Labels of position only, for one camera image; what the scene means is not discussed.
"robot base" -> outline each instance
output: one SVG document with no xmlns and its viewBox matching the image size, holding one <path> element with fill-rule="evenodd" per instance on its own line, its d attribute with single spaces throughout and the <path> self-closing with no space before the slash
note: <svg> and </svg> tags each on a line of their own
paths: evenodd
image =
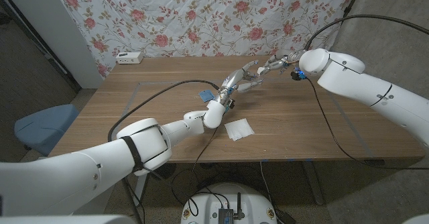
<svg viewBox="0 0 429 224">
<path fill-rule="evenodd" d="M 199 214 L 194 217 L 185 205 L 182 212 L 181 224 L 203 223 L 256 223 L 277 224 L 273 205 L 268 199 L 256 190 L 237 183 L 218 183 L 208 187 L 213 193 L 222 194 L 228 200 L 230 207 L 227 209 L 227 200 L 222 196 L 213 194 L 195 194 L 192 199 L 198 206 Z M 196 208 L 190 202 L 190 208 L 195 213 Z"/>
</svg>

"wall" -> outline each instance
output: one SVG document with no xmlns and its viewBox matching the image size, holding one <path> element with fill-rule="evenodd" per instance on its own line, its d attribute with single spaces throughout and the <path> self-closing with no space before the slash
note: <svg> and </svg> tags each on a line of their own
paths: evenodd
<svg viewBox="0 0 429 224">
<path fill-rule="evenodd" d="M 356 0 L 349 15 L 386 15 L 429 28 L 429 0 Z M 365 72 L 429 98 L 429 36 L 379 19 L 350 19 L 330 49 L 364 61 Z"/>
<path fill-rule="evenodd" d="M 61 0 L 12 0 L 82 88 L 98 88 L 102 78 L 86 42 Z"/>
</svg>

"white power strip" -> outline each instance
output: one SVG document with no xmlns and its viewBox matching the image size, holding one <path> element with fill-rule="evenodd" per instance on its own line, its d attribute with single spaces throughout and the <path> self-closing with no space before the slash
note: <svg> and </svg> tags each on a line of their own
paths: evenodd
<svg viewBox="0 0 429 224">
<path fill-rule="evenodd" d="M 143 52 L 120 52 L 116 60 L 119 64 L 139 64 L 143 60 Z"/>
</svg>

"black strap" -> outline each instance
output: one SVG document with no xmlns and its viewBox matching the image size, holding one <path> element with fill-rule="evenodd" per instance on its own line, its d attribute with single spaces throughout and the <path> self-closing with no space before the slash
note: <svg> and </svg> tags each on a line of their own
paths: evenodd
<svg viewBox="0 0 429 224">
<path fill-rule="evenodd" d="M 135 147 L 133 139 L 129 136 L 123 136 L 121 139 L 127 143 L 129 151 L 131 151 L 131 155 L 133 156 L 135 164 L 133 167 L 133 172 L 143 170 L 143 163 L 141 162 L 139 151 L 137 150 L 137 147 Z"/>
</svg>

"blue object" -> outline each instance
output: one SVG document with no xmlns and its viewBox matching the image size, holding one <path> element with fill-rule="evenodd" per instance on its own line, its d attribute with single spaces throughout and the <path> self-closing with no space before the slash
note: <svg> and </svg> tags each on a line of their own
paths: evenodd
<svg viewBox="0 0 429 224">
<path fill-rule="evenodd" d="M 71 104 L 44 109 L 16 121 L 15 136 L 48 156 L 78 115 L 79 111 Z"/>
<path fill-rule="evenodd" d="M 199 95 L 204 102 L 207 102 L 209 100 L 213 100 L 215 98 L 215 96 L 213 96 L 213 94 L 210 90 L 204 90 L 201 93 L 199 93 Z"/>
</svg>

